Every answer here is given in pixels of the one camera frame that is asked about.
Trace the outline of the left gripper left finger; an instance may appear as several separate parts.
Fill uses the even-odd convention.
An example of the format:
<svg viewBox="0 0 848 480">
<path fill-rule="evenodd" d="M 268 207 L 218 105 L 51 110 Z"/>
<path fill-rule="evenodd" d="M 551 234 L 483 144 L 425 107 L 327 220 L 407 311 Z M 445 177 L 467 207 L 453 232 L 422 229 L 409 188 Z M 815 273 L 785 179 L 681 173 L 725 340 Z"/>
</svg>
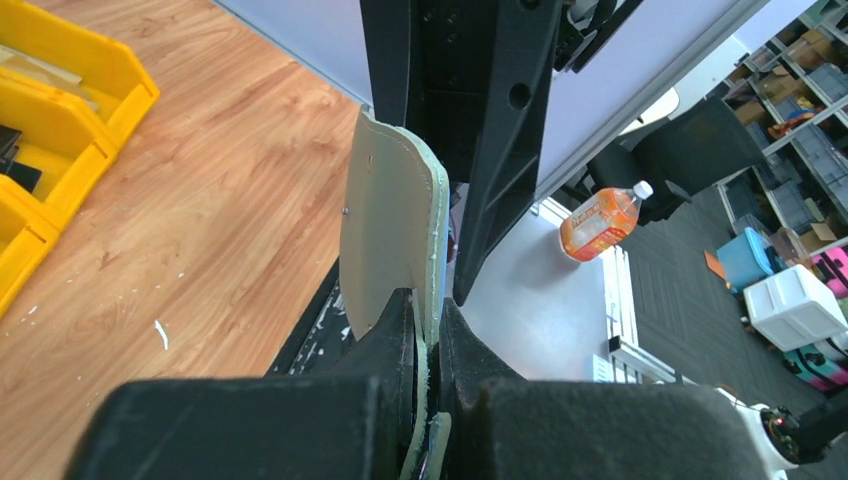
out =
<svg viewBox="0 0 848 480">
<path fill-rule="evenodd" d="M 68 479 L 401 479 L 412 442 L 412 293 L 328 369 L 125 383 L 96 410 Z"/>
</svg>

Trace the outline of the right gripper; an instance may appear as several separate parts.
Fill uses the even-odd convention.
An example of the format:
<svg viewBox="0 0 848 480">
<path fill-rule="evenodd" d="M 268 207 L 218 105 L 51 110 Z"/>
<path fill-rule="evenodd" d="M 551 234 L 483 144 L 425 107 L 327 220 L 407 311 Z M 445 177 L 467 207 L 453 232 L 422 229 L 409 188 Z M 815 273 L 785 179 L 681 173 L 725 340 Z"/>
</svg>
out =
<svg viewBox="0 0 848 480">
<path fill-rule="evenodd" d="M 562 4 L 359 4 L 375 118 L 408 127 L 451 181 L 470 182 L 453 281 L 463 305 L 533 202 Z"/>
</svg>

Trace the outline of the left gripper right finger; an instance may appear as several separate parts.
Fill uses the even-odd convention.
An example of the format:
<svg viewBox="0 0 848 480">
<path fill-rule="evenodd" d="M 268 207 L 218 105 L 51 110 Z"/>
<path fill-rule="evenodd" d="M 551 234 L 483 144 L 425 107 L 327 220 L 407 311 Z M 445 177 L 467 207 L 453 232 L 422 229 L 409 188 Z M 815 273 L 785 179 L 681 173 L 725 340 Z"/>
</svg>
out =
<svg viewBox="0 0 848 480">
<path fill-rule="evenodd" d="M 446 300 L 448 479 L 764 479 L 741 415 L 703 386 L 531 381 Z"/>
</svg>

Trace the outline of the green card holder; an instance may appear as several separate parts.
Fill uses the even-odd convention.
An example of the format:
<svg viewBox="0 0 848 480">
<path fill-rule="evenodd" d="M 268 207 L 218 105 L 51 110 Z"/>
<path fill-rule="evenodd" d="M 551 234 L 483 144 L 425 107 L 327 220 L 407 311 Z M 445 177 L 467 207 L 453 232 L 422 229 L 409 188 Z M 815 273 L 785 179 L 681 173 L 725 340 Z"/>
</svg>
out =
<svg viewBox="0 0 848 480">
<path fill-rule="evenodd" d="M 411 439 L 399 476 L 412 478 L 423 456 L 428 414 L 428 356 L 438 344 L 444 300 L 449 180 L 413 132 L 359 112 L 340 236 L 340 289 L 356 338 L 398 288 L 412 292 L 416 393 Z"/>
</svg>

